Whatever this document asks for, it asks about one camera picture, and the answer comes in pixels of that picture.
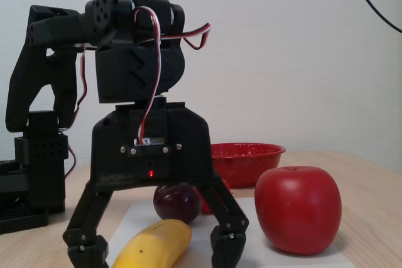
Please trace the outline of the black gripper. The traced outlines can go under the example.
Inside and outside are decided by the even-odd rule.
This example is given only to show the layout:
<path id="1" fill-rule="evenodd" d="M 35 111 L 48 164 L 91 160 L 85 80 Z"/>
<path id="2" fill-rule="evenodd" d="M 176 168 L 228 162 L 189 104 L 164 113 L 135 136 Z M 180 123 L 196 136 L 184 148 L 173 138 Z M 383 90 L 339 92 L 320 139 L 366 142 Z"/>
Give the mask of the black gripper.
<path id="1" fill-rule="evenodd" d="M 110 191 L 178 183 L 217 184 L 209 128 L 202 117 L 183 102 L 159 100 L 145 123 L 145 136 L 152 142 L 136 145 L 142 112 L 137 105 L 118 105 L 93 128 L 91 182 L 63 233 L 74 267 L 108 266 L 108 243 L 97 235 L 97 227 L 110 202 Z"/>

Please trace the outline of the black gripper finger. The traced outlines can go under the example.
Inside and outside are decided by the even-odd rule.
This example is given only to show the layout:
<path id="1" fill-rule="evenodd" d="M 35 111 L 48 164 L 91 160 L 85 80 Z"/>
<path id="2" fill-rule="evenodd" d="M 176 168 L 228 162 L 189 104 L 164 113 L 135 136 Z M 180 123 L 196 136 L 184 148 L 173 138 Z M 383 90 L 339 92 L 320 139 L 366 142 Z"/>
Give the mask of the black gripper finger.
<path id="1" fill-rule="evenodd" d="M 218 221 L 210 234 L 212 266 L 235 267 L 246 244 L 249 220 L 222 182 L 199 186 L 197 190 Z"/>

